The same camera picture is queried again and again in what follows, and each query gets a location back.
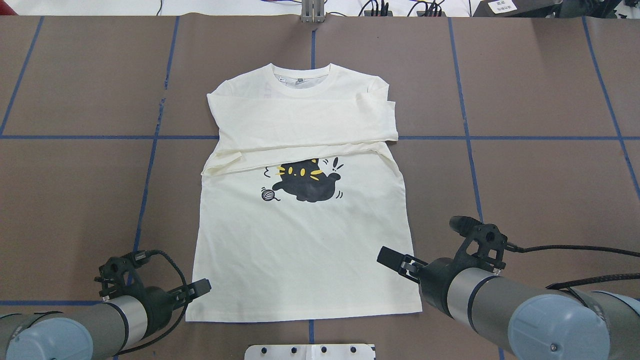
white t-shirt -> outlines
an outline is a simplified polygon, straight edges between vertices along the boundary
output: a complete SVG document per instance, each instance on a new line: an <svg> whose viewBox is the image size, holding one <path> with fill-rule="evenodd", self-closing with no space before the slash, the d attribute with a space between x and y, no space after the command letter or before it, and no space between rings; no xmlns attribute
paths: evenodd
<svg viewBox="0 0 640 360"><path fill-rule="evenodd" d="M272 64L208 94L220 140L202 172L187 321L414 313L416 284L378 264L413 254L388 84L337 65Z"/></svg>

shirt neckline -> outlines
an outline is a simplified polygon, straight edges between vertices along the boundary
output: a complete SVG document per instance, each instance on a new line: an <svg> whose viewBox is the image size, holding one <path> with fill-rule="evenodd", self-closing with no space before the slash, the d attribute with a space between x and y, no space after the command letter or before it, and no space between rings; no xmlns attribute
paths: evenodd
<svg viewBox="0 0 640 360"><path fill-rule="evenodd" d="M293 70L277 67L270 63L264 68L264 75L267 78L267 82L278 92L291 97L308 97L317 95L331 86L335 79L336 65L330 63L325 67L311 70ZM290 88L276 79L276 74L287 76L289 78L318 78L319 76L327 75L326 79L316 86L304 89Z"/></svg>

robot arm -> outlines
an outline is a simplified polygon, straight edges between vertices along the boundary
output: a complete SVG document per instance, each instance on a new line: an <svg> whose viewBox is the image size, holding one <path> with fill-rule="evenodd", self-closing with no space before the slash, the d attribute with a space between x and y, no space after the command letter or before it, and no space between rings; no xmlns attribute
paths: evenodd
<svg viewBox="0 0 640 360"><path fill-rule="evenodd" d="M155 286L144 287L137 268L156 254L163 255L178 271L182 286L169 292ZM103 360L124 354L137 342L165 327L174 310L183 308L211 290L207 279L186 284L177 265L159 250L137 251L110 258L100 266L101 304L64 315L58 311L33 315L0 316L0 360ZM125 280L130 275L132 281Z"/></svg>
<svg viewBox="0 0 640 360"><path fill-rule="evenodd" d="M495 225L453 217L450 226L465 237L454 259L426 263L383 247L378 262L420 284L427 303L520 360L639 359L640 302L511 281L499 273L504 250L514 245ZM469 255L472 242L479 249Z"/></svg>

red object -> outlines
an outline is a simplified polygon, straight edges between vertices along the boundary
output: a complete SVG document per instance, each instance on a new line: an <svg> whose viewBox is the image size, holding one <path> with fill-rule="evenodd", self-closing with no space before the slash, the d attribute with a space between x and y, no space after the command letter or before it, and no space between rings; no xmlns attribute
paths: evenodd
<svg viewBox="0 0 640 360"><path fill-rule="evenodd" d="M12 8L4 2L4 0L0 0L0 15L18 15Z"/></svg>

brown table surface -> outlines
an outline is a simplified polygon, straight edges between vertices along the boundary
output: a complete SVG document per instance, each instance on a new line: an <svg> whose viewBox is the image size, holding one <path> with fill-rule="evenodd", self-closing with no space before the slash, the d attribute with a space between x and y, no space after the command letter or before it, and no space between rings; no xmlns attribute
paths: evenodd
<svg viewBox="0 0 640 360"><path fill-rule="evenodd" d="M390 84L401 136L390 148L418 257L453 256L452 215L524 247L640 251L638 38L637 20L0 17L0 313L94 304L97 267L132 249L165 250L190 279L200 171L218 134L205 94L270 62L331 62ZM584 251L506 262L503 275L538 287L637 271L633 258ZM141 275L166 290L179 282L160 260ZM640 297L637 281L585 288ZM242 359L251 344L310 342L374 343L381 360L502 357L425 305L184 323L120 358Z"/></svg>

